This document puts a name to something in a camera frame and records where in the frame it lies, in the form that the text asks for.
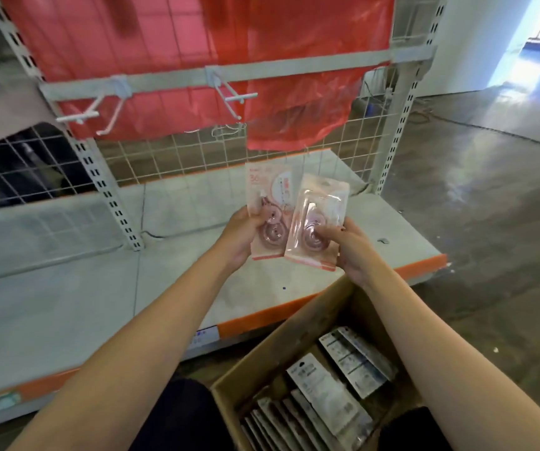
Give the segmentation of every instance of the correction tape package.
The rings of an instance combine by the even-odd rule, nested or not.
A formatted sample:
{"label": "correction tape package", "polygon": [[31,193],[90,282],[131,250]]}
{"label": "correction tape package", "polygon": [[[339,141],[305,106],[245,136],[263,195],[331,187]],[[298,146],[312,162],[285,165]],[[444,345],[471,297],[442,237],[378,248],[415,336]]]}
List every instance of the correction tape package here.
{"label": "correction tape package", "polygon": [[318,225],[342,225],[348,197],[349,183],[304,174],[284,257],[334,271],[339,245],[320,237],[314,229]]}
{"label": "correction tape package", "polygon": [[267,220],[251,242],[254,260],[284,256],[293,216],[291,167],[273,163],[246,163],[245,196],[249,215],[264,213]]}

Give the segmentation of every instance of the forearm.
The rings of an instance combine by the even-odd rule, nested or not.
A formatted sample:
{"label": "forearm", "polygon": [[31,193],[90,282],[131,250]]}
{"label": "forearm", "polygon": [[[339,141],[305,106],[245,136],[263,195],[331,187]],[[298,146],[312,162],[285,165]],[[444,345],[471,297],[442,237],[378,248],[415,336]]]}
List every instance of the forearm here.
{"label": "forearm", "polygon": [[540,449],[540,408],[376,253],[364,290],[454,449]]}
{"label": "forearm", "polygon": [[82,366],[11,449],[127,449],[228,277],[199,258]]}

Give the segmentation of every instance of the cardboard box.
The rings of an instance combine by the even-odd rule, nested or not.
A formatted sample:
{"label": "cardboard box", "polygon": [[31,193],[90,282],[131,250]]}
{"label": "cardboard box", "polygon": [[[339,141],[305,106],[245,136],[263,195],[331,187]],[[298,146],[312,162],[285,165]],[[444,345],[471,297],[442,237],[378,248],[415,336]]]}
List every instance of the cardboard box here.
{"label": "cardboard box", "polygon": [[393,382],[386,383],[362,401],[350,392],[377,423],[375,431],[361,448],[376,449],[382,425],[405,411],[422,405],[420,394],[409,378],[391,338],[364,291],[341,277],[324,293],[287,319],[212,386],[212,394],[239,451],[252,451],[241,429],[241,419],[251,411],[256,399],[288,395],[285,370],[308,352],[337,376],[330,357],[320,349],[319,337],[337,326],[349,326],[374,344],[399,369]]}

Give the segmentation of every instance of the dark pants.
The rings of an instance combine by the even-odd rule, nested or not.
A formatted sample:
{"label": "dark pants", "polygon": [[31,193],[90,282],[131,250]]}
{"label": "dark pants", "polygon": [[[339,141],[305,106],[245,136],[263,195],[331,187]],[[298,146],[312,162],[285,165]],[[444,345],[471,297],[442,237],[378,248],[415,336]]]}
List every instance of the dark pants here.
{"label": "dark pants", "polygon": [[130,447],[130,451],[169,449],[235,449],[212,393],[197,381],[170,381]]}

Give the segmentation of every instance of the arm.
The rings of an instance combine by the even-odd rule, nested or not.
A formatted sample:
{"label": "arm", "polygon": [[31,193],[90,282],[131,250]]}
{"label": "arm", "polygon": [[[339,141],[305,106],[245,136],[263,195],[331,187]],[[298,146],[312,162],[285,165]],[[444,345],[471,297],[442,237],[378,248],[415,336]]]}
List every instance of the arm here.
{"label": "arm", "polygon": [[243,207],[176,282],[98,349],[9,448],[128,449],[264,219]]}
{"label": "arm", "polygon": [[540,449],[537,404],[433,313],[351,219],[318,232],[340,244],[340,267],[370,297],[452,448]]}

